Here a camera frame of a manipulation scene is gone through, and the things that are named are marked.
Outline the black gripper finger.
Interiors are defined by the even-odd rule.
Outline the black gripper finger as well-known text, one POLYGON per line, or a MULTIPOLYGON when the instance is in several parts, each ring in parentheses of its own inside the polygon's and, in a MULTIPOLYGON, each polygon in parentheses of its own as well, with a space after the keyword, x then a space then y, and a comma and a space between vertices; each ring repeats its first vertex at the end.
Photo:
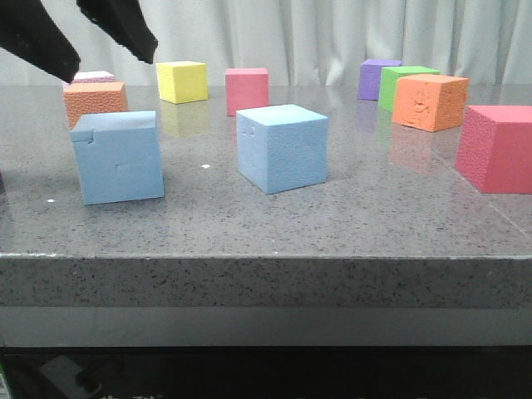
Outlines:
POLYGON ((68 83, 81 62, 40 1, 1 2, 1 48, 68 83))
POLYGON ((138 60, 152 64, 158 41, 148 28, 138 1, 77 1, 82 14, 127 48, 138 60))

